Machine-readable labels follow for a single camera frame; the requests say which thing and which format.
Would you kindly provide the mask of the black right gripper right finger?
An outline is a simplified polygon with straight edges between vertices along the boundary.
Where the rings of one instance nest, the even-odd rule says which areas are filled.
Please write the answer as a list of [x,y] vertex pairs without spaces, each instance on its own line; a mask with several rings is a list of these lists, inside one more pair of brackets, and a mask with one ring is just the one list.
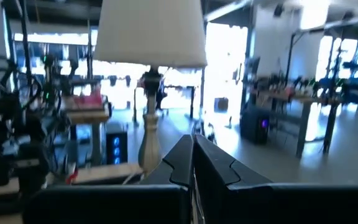
[[194,165],[206,224],[358,224],[358,185],[275,183],[199,134]]

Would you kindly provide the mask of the background workbench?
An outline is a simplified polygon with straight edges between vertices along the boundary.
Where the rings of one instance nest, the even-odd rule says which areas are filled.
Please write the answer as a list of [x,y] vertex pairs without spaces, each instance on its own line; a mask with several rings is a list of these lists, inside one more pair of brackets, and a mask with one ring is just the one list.
[[[340,101],[336,98],[318,98],[305,94],[298,94],[295,89],[279,88],[277,90],[261,90],[259,82],[252,82],[250,86],[249,108],[264,113],[270,119],[268,127],[281,131],[297,138],[296,157],[301,158],[306,143],[323,142],[323,153],[328,154],[333,138],[336,111]],[[280,108],[285,105],[297,102],[303,105],[301,115],[284,113]],[[320,103],[323,106],[330,106],[328,122],[325,135],[307,140],[306,132],[311,113],[311,106]]]

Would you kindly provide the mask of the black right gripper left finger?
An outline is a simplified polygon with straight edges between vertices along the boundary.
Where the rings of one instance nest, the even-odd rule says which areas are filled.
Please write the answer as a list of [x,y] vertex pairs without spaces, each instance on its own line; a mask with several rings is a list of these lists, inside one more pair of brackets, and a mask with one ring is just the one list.
[[193,140],[184,135],[138,184],[61,186],[37,193],[23,224],[190,224]]

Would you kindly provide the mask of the black computer tower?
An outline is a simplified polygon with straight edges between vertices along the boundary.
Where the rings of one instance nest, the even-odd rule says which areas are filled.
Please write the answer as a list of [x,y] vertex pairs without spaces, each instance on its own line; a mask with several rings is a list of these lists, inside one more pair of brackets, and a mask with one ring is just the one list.
[[266,144],[270,116],[263,110],[251,108],[243,111],[240,118],[241,137],[254,143]]
[[128,161],[127,129],[120,122],[106,124],[106,163],[117,165]]

